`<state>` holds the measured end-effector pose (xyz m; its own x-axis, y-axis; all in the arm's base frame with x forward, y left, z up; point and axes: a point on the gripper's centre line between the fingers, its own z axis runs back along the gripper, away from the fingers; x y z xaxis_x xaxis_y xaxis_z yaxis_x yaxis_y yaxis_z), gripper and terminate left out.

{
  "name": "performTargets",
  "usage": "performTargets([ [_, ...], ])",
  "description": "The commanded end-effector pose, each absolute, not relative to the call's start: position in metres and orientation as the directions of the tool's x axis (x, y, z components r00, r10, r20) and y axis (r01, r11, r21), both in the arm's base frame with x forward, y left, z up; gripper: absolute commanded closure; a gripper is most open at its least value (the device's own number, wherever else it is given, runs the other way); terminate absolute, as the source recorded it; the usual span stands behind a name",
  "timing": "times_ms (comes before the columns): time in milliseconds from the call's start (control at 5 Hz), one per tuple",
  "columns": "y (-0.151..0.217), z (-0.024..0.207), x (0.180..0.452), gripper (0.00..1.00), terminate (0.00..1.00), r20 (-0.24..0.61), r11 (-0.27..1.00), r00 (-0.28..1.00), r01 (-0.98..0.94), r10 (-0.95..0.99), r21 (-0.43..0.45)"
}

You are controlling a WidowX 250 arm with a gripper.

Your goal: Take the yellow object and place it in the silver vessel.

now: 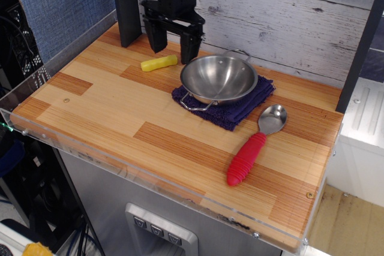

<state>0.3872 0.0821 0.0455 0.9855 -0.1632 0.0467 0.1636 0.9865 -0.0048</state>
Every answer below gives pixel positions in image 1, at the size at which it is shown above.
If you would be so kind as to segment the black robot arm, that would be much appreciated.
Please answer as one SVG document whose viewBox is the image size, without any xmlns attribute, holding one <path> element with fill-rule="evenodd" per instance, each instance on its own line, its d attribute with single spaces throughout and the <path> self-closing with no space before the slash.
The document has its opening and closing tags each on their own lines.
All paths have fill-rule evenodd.
<svg viewBox="0 0 384 256">
<path fill-rule="evenodd" d="M 197 57 L 205 20 L 195 11 L 196 0 L 143 0 L 143 22 L 151 49 L 158 53 L 167 47 L 167 33 L 180 36 L 181 62 Z"/>
</svg>

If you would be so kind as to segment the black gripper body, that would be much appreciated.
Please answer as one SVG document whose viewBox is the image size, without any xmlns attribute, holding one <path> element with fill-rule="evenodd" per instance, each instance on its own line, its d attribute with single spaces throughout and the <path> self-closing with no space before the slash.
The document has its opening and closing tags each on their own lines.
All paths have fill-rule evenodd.
<svg viewBox="0 0 384 256">
<path fill-rule="evenodd" d="M 143 20 L 158 22 L 167 32 L 203 35 L 205 20 L 195 12 L 196 0 L 143 0 Z"/>
</svg>

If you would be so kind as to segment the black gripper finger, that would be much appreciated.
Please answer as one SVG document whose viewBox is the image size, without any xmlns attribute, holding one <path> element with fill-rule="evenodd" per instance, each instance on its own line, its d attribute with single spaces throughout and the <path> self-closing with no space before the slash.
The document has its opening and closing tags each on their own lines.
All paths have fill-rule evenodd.
<svg viewBox="0 0 384 256">
<path fill-rule="evenodd" d="M 182 64 L 188 64 L 194 59 L 199 52 L 202 36 L 197 34 L 183 33 L 180 37 L 181 43 L 181 62 Z"/>
<path fill-rule="evenodd" d="M 158 22 L 145 19 L 145 29 L 151 49 L 155 53 L 167 47 L 167 31 Z"/>
</svg>

